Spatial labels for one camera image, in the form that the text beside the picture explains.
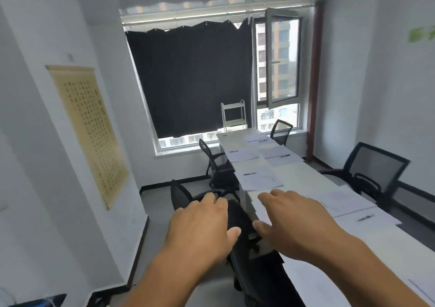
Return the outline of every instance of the curtain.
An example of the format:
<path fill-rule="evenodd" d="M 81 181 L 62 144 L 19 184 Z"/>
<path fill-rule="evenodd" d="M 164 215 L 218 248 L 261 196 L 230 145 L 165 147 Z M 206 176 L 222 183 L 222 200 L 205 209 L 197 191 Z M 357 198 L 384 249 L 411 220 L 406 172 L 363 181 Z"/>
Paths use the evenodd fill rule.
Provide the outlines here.
<path fill-rule="evenodd" d="M 252 32 L 245 19 L 168 31 L 127 32 L 158 138 L 223 127 L 220 103 L 245 101 L 251 122 Z M 227 111 L 227 120 L 240 110 Z"/>

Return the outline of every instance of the pen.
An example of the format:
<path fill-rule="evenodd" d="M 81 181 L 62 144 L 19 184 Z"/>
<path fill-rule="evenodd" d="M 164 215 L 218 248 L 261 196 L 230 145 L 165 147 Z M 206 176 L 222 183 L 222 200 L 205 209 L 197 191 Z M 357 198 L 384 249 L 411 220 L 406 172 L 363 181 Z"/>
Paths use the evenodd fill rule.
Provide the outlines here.
<path fill-rule="evenodd" d="M 361 221 L 367 220 L 367 219 L 372 218 L 372 217 L 374 217 L 374 216 L 375 216 L 374 214 L 372 214 L 372 215 L 367 215 L 367 216 L 365 216 L 365 217 L 359 219 L 358 222 L 361 222 Z"/>

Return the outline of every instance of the hand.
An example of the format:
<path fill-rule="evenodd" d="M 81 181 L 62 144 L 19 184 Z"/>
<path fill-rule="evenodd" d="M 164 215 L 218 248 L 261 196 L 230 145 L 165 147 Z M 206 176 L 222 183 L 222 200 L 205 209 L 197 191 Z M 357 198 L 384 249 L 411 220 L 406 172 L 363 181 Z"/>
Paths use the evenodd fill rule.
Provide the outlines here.
<path fill-rule="evenodd" d="M 227 226 L 228 201 L 215 201 L 209 192 L 201 202 L 193 201 L 175 211 L 163 250 L 202 277 L 228 256 L 241 233 L 239 227 L 227 230 Z"/>
<path fill-rule="evenodd" d="M 274 189 L 258 199 L 272 226 L 254 221 L 258 234 L 283 255 L 316 264 L 337 253 L 352 236 L 346 233 L 316 200 L 294 191 Z"/>

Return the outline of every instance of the yellow scroll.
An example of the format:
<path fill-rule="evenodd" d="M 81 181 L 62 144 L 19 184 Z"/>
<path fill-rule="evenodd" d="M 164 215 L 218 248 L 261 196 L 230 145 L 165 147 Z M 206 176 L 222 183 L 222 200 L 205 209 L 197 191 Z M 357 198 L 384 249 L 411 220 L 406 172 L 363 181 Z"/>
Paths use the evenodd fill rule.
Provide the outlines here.
<path fill-rule="evenodd" d="M 93 68 L 47 65 L 107 209 L 128 178 Z"/>

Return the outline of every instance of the person's left hand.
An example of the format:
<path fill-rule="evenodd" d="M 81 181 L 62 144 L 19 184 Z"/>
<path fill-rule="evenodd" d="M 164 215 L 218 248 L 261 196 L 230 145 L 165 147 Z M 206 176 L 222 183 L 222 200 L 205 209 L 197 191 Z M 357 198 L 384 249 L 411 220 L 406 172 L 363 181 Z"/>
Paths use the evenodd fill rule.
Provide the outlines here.
<path fill-rule="evenodd" d="M 227 226 L 228 201 L 215 200 L 209 192 L 201 202 L 193 201 L 185 209 L 175 211 L 163 250 L 189 264 L 190 270 L 201 277 L 223 261 L 236 243 L 241 229 L 227 230 Z"/>

